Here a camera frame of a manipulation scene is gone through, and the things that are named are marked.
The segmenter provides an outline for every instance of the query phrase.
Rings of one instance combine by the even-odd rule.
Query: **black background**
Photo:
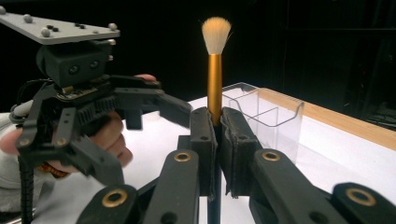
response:
[[[121,35],[106,72],[152,74],[165,92],[185,101],[206,96],[201,25],[221,16],[232,24],[222,53],[224,86],[246,82],[359,119],[383,102],[389,107],[395,103],[394,35],[306,31],[392,28],[395,1],[11,2],[0,5],[33,17],[97,26],[116,23]],[[9,111],[18,87],[43,77],[35,65],[40,45],[6,26],[0,26],[0,34],[0,109]],[[26,100],[33,94],[26,93]]]

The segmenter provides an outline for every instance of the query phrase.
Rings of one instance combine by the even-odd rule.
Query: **human hand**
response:
[[[156,81],[156,77],[149,74],[137,75],[136,77],[142,77],[146,81]],[[124,167],[132,160],[133,154],[125,146],[125,140],[121,133],[123,130],[122,119],[115,111],[107,115],[110,117],[110,120],[90,138],[96,145],[116,156],[120,160],[122,167]],[[0,139],[0,148],[7,154],[18,155],[19,151],[15,143],[21,133],[22,129],[17,129],[4,135],[3,138]],[[48,164],[57,170],[67,173],[75,173],[78,171],[73,166],[62,166],[59,161],[48,161]]]

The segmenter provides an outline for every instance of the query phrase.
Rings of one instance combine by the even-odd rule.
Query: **white bristles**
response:
[[[207,19],[202,25],[202,33],[209,54],[221,54],[230,33],[231,24],[221,17]]]

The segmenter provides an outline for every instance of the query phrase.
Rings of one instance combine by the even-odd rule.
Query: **plastic compartment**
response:
[[[247,83],[224,87],[222,105],[241,111],[263,148],[297,159],[304,102]]]

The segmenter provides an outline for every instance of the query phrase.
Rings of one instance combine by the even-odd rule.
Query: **gold ferrule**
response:
[[[214,126],[219,126],[221,117],[222,66],[221,54],[209,54],[207,77],[207,109]]]

